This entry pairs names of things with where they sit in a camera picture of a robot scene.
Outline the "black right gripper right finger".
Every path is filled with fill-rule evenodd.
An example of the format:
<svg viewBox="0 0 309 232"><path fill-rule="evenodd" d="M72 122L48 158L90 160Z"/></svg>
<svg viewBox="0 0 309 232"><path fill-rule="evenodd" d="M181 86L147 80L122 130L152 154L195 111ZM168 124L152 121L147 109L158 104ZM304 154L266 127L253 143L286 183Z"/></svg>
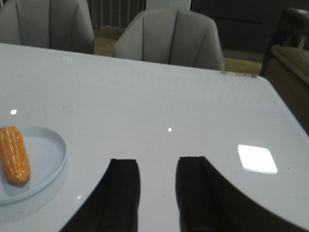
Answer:
<svg viewBox="0 0 309 232"><path fill-rule="evenodd" d="M205 157L180 157L176 199L182 232L301 232L229 183Z"/></svg>

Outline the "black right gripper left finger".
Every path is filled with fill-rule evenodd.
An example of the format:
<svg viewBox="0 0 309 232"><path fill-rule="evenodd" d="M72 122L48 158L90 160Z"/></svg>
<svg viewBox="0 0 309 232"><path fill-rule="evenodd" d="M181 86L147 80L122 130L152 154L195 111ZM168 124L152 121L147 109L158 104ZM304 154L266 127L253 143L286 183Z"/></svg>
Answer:
<svg viewBox="0 0 309 232"><path fill-rule="evenodd" d="M134 159L112 159L100 182L63 232L136 232L140 171Z"/></svg>

